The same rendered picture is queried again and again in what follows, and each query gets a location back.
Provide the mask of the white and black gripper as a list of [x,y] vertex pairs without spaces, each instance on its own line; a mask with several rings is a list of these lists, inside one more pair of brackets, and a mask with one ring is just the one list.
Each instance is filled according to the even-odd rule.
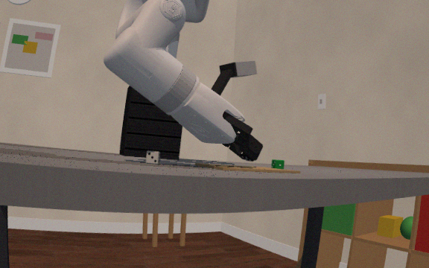
[[239,157],[242,151],[252,160],[257,160],[263,148],[263,144],[250,135],[253,128],[244,123],[244,116],[219,94],[199,82],[198,76],[188,97],[166,114],[200,141],[230,146],[229,149]]

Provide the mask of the green die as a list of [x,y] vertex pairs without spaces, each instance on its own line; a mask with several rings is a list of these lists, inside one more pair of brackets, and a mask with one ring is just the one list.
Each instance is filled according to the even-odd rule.
[[272,167],[271,168],[277,168],[277,169],[284,169],[284,160],[272,160]]

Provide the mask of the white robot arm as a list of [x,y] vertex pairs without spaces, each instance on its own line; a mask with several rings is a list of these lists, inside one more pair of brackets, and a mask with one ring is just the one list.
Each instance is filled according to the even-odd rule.
[[[179,33],[185,22],[202,22],[208,5],[209,0],[126,0],[104,65],[163,112],[172,112],[196,82],[176,59]],[[221,65],[211,90],[221,95],[231,77],[253,74],[255,61]]]

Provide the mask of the white die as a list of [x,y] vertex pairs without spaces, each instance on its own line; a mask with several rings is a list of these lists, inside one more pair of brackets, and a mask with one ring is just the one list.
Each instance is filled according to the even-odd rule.
[[146,163],[158,165],[160,163],[160,152],[148,150],[146,155]]

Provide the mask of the black die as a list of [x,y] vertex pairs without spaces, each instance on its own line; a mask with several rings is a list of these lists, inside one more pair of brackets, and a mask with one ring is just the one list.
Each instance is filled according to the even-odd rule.
[[245,153],[243,153],[242,151],[241,151],[240,156],[241,156],[242,158],[244,158],[245,160],[247,160],[247,161],[251,161],[251,162],[253,162],[253,161],[254,161],[254,160],[252,160],[249,156],[247,156]]

